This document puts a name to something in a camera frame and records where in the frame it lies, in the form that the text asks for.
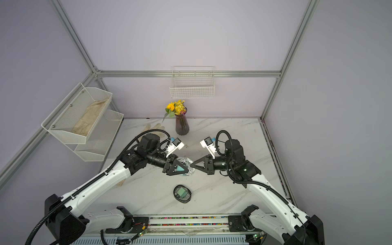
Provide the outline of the green charger plug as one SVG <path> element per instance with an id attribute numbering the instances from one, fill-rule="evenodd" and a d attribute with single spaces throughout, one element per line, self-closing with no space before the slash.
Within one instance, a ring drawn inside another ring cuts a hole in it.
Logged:
<path id="1" fill-rule="evenodd" d="M 177 190 L 177 194 L 180 198 L 184 199 L 188 195 L 187 189 L 181 187 Z"/>

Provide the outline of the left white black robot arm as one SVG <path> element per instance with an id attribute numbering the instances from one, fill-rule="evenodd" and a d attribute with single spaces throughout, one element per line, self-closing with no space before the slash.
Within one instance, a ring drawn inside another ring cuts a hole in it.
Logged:
<path id="1" fill-rule="evenodd" d="M 163 169 L 168 176 L 189 172 L 178 161 L 175 150 L 184 147 L 178 138 L 168 136 L 161 141 L 157 130 L 147 130 L 131 140 L 115 160 L 102 172 L 74 191 L 59 197 L 52 195 L 45 201 L 45 216 L 33 228 L 26 240 L 30 245 L 39 229 L 46 225 L 56 245 L 70 245 L 84 233 L 98 230 L 114 230 L 128 233 L 136 226 L 133 215 L 123 206 L 84 216 L 87 208 L 119 182 L 151 164 Z"/>

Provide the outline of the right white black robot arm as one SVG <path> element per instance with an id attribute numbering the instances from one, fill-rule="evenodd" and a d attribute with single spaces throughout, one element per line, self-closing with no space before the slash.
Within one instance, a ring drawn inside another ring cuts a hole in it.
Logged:
<path id="1" fill-rule="evenodd" d="M 209 154 L 194 161 L 193 168 L 209 175 L 225 170 L 233 183 L 256 195 L 274 214 L 269 216 L 251 205 L 242 212 L 243 228 L 260 229 L 283 245 L 325 244 L 321 219 L 307 215 L 281 195 L 261 170 L 246 159 L 241 143 L 232 139 L 226 130 L 220 130 L 215 138 L 205 138 L 200 144 Z"/>

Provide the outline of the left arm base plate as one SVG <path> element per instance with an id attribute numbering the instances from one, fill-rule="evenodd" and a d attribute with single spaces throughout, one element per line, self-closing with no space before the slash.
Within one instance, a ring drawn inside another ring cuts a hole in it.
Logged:
<path id="1" fill-rule="evenodd" d="M 136 234 L 143 231 L 143 227 L 147 228 L 149 224 L 149 218 L 147 216 L 137 216 L 133 218 L 125 218 L 122 224 L 116 229 L 106 229 L 106 234 Z"/>

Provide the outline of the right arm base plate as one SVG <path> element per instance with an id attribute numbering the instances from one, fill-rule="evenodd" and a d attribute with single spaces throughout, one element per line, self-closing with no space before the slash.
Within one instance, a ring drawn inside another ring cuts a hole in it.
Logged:
<path id="1" fill-rule="evenodd" d="M 261 232 L 263 230 L 255 228 L 246 215 L 229 215 L 228 226 L 230 232 Z"/>

